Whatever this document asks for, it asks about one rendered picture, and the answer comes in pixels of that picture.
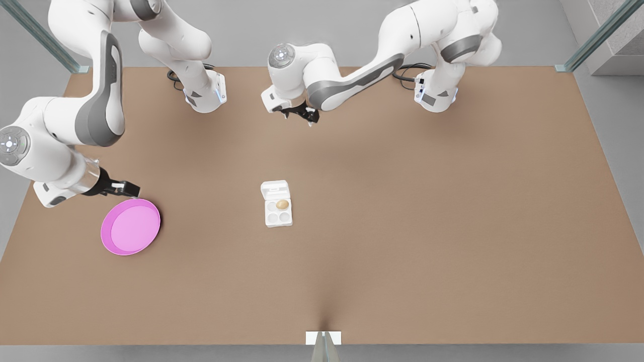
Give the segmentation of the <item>white egg box lid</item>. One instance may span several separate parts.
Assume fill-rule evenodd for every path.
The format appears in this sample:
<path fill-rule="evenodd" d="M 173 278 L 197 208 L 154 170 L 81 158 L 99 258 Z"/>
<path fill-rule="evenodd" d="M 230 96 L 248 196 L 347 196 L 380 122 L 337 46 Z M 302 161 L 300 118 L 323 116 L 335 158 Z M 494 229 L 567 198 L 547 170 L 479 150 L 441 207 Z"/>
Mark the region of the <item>white egg box lid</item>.
<path fill-rule="evenodd" d="M 260 186 L 265 201 L 287 200 L 291 198 L 290 188 L 285 179 L 264 182 Z"/>

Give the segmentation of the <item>white egg box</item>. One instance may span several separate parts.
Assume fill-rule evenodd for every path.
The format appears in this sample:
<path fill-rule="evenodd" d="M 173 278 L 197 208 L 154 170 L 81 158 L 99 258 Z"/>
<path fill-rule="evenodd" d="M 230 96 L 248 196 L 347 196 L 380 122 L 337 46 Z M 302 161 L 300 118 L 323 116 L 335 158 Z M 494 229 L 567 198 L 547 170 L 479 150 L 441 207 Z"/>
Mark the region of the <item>white egg box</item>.
<path fill-rule="evenodd" d="M 265 225 L 269 228 L 290 226 L 293 224 L 292 218 L 292 202 L 289 201 L 289 207 L 285 210 L 280 210 L 275 207 L 277 201 L 265 201 Z"/>

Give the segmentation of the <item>pink round plate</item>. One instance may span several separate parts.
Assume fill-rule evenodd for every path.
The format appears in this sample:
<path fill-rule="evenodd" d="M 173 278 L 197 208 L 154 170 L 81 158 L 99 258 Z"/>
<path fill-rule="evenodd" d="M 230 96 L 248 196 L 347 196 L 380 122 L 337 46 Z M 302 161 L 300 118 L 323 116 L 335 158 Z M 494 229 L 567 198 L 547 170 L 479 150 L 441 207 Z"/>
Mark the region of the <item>pink round plate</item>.
<path fill-rule="evenodd" d="M 103 246 L 118 256 L 144 250 L 158 236 L 161 215 L 145 199 L 130 199 L 117 204 L 103 219 L 100 236 Z"/>

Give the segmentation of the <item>silver frame post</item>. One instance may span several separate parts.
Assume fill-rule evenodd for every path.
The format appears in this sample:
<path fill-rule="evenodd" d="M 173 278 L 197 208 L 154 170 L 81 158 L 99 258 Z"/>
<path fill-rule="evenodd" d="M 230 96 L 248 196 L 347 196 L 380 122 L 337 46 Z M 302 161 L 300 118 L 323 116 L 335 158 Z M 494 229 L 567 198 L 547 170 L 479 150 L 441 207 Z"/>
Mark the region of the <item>silver frame post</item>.
<path fill-rule="evenodd" d="M 559 0 L 579 45 L 557 72 L 644 76 L 644 0 Z"/>
<path fill-rule="evenodd" d="M 42 27 L 42 25 L 25 9 L 18 0 L 0 0 L 0 6 L 14 18 L 21 27 L 32 35 L 44 48 L 57 59 L 64 68 L 73 74 L 88 73 L 89 66 L 78 64 L 62 45 Z"/>
<path fill-rule="evenodd" d="M 305 344 L 313 345 L 311 362 L 341 362 L 336 344 L 341 344 L 340 331 L 307 331 Z"/>

